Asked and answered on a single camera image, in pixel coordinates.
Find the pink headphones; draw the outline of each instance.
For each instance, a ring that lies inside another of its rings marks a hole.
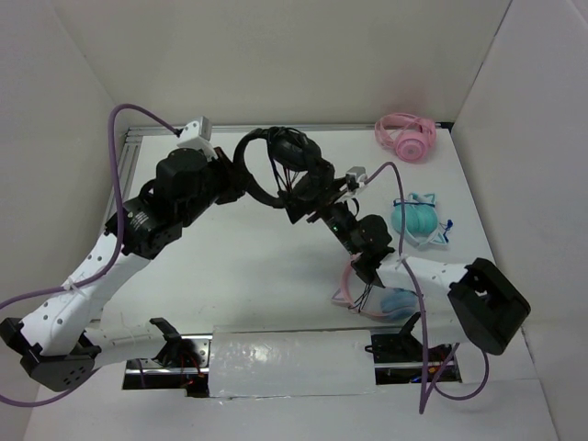
[[[387,129],[400,127],[401,132],[393,140]],[[423,159],[433,148],[437,132],[435,122],[408,113],[392,113],[376,123],[376,141],[386,150],[393,150],[407,163]]]

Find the white plastic sheet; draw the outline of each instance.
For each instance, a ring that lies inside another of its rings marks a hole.
[[[357,395],[376,391],[369,331],[214,334],[211,397]]]

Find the white wall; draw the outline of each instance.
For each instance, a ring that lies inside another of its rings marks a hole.
[[[118,102],[291,124],[455,120],[509,0],[53,3]]]
[[[63,282],[96,239],[109,192],[113,103],[43,0],[0,2],[0,300]],[[38,302],[0,313],[18,317]],[[0,392],[38,386],[0,345]],[[0,404],[1,437],[22,439],[30,411]]]
[[[514,0],[454,139],[562,441],[587,437],[588,1]]]

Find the black headphones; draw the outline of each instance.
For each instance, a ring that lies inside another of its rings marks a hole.
[[[267,144],[267,155],[277,179],[276,163],[288,170],[306,172],[298,183],[290,190],[278,191],[278,197],[271,196],[257,184],[245,165],[245,149],[249,142],[263,139]],[[288,198],[311,201],[328,189],[334,181],[334,167],[322,158],[321,148],[313,140],[299,130],[288,127],[270,127],[255,129],[246,134],[237,144],[232,159],[234,165],[248,176],[245,191],[255,200],[275,209],[284,209]]]

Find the blue headphones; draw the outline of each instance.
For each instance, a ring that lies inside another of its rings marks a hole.
[[[401,201],[394,200],[393,207],[392,228],[400,232],[402,227]],[[449,243],[447,232],[453,227],[453,222],[448,220],[447,224],[439,223],[435,210],[435,193],[422,196],[410,193],[408,199],[404,201],[404,211],[406,213],[404,237],[412,246],[417,248],[428,244],[446,246]]]

